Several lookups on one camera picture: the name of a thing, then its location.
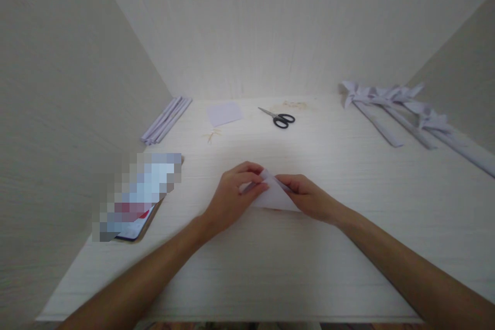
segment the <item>paper craft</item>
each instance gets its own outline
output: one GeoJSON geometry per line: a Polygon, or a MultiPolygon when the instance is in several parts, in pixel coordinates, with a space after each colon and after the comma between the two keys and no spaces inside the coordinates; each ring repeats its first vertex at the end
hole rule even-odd
{"type": "Polygon", "coordinates": [[[206,109],[208,118],[213,127],[217,127],[232,121],[243,119],[242,111],[235,102],[227,102],[206,109]]]}
{"type": "Polygon", "coordinates": [[[352,81],[343,81],[342,85],[347,89],[348,94],[345,99],[344,108],[347,108],[351,102],[357,107],[359,111],[367,117],[368,120],[378,129],[380,134],[390,143],[393,147],[401,147],[404,144],[394,137],[368,110],[366,104],[370,103],[369,88],[361,88],[357,83],[352,81]]]}
{"type": "MultiPolygon", "coordinates": [[[[271,175],[266,169],[261,172],[260,177],[264,179],[263,183],[268,184],[270,188],[258,196],[251,206],[277,210],[300,211],[298,207],[294,205],[290,197],[287,196],[286,191],[291,192],[287,186],[271,175]]],[[[242,193],[248,192],[255,186],[255,183],[250,183],[242,193]]]]}
{"type": "Polygon", "coordinates": [[[430,140],[421,132],[420,129],[412,125],[405,117],[398,113],[393,107],[392,103],[395,97],[402,95],[403,99],[410,99],[409,95],[414,92],[408,88],[393,87],[391,89],[382,88],[370,88],[369,97],[370,102],[381,106],[385,111],[388,112],[395,120],[397,120],[408,132],[410,132],[422,145],[424,145],[429,150],[434,150],[437,148],[430,140]]]}
{"type": "Polygon", "coordinates": [[[486,164],[483,159],[470,153],[466,146],[455,140],[452,135],[454,128],[447,124],[447,115],[438,115],[427,103],[404,102],[403,105],[419,116],[419,127],[426,129],[455,152],[495,178],[495,166],[486,164]]]}
{"type": "Polygon", "coordinates": [[[174,98],[146,133],[144,133],[141,141],[146,145],[160,143],[191,102],[191,98],[183,98],[181,96],[174,98]]]}

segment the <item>right hand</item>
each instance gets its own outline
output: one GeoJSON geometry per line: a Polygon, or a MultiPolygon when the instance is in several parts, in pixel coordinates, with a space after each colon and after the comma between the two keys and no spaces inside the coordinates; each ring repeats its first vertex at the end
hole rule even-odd
{"type": "Polygon", "coordinates": [[[275,178],[292,190],[287,195],[299,210],[313,219],[337,224],[350,210],[304,175],[279,174],[275,178]]]}

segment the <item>black scissors handle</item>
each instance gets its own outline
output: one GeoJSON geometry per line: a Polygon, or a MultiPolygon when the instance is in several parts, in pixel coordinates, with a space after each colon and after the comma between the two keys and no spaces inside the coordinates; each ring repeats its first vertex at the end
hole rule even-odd
{"type": "Polygon", "coordinates": [[[286,113],[279,113],[278,117],[273,118],[273,123],[275,126],[278,126],[280,129],[287,129],[289,124],[295,122],[295,117],[286,113]]]}

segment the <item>back wall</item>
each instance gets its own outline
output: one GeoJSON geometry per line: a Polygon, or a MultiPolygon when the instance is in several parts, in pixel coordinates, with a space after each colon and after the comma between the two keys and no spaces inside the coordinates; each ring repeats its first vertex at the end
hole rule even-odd
{"type": "Polygon", "coordinates": [[[407,83],[484,0],[117,0],[173,95],[407,83]]]}

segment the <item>wooden table surface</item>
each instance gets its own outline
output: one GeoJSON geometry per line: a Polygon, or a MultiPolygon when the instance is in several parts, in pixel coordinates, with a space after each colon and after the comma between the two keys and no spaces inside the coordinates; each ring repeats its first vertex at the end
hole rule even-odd
{"type": "MultiPolygon", "coordinates": [[[[302,173],[473,290],[495,301],[495,179],[438,142],[428,151],[387,113],[373,112],[405,145],[392,148],[338,95],[238,100],[245,118],[211,125],[194,101],[147,152],[185,156],[138,244],[85,244],[38,320],[63,320],[129,265],[167,240],[211,199],[220,175],[244,161],[302,173]],[[287,130],[257,109],[290,113],[287,130]]],[[[472,151],[494,157],[463,136],[472,151]]],[[[160,295],[162,321],[416,322],[392,285],[337,228],[301,213],[249,209],[201,248],[160,295]]]]}

